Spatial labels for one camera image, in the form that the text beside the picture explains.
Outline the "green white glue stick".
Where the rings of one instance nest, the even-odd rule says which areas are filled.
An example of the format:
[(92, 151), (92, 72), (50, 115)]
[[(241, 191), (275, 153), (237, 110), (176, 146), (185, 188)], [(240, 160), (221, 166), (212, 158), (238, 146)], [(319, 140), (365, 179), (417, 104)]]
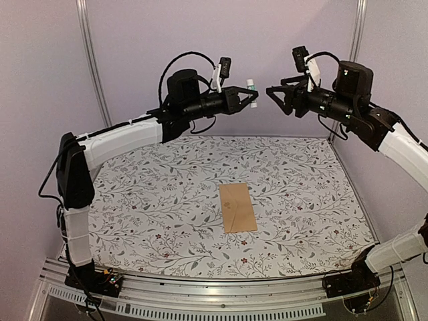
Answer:
[(253, 95), (256, 92), (255, 82), (253, 79), (246, 79), (246, 86), (248, 90), (251, 90), (252, 101), (250, 103), (250, 108), (257, 108), (257, 97)]

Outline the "brown kraft envelope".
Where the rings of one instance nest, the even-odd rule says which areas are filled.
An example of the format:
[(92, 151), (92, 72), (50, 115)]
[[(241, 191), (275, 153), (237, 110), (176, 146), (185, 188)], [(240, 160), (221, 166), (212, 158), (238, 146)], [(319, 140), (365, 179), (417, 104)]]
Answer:
[(246, 183), (219, 186), (225, 233), (257, 231), (257, 223)]

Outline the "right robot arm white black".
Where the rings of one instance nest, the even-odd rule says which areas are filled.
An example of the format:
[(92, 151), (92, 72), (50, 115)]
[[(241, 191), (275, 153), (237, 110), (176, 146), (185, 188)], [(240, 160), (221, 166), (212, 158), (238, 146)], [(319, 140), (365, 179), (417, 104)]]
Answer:
[[(280, 86), (266, 89), (266, 94), (286, 115), (301, 118), (308, 112), (335, 120), (347, 132), (355, 134), (373, 151), (399, 165), (423, 189), (427, 188), (427, 146), (409, 130), (394, 112), (370, 101), (373, 72), (349, 61), (338, 63), (333, 89), (312, 83), (309, 76), (281, 80)], [(372, 274), (427, 253), (427, 220), (396, 237), (365, 249), (354, 260), (346, 277), (346, 286), (361, 291)]]

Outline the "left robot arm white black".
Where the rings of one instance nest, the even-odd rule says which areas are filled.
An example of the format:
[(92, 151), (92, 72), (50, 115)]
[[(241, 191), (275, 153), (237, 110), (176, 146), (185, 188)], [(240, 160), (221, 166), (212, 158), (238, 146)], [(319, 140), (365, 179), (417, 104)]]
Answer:
[(196, 70), (179, 70), (167, 79), (167, 96), (159, 108), (91, 134), (62, 136), (56, 167), (64, 208), (60, 222), (67, 259), (75, 269), (73, 278), (83, 289), (94, 290), (100, 283), (89, 244), (88, 217), (95, 195), (91, 170), (142, 146), (170, 142), (187, 131), (193, 120), (241, 112), (259, 96), (252, 89), (224, 87), (222, 79), (227, 76), (214, 71), (213, 80), (206, 83), (208, 89), (201, 92), (199, 84), (205, 79)]

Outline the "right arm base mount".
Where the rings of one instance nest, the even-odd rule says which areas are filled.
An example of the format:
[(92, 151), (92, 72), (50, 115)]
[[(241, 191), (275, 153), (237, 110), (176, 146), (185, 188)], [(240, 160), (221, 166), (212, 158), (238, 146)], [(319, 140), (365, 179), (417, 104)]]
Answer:
[(377, 274), (362, 274), (360, 272), (332, 271), (322, 278), (322, 287), (328, 298), (345, 296), (380, 286)]

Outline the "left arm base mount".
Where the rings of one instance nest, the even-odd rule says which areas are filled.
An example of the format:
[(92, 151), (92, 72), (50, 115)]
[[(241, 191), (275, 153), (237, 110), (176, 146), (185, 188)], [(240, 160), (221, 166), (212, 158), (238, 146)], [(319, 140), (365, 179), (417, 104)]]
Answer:
[(113, 298), (119, 297), (122, 283), (123, 278), (120, 274), (80, 268), (74, 270), (70, 268), (65, 280), (65, 285), (69, 287)]

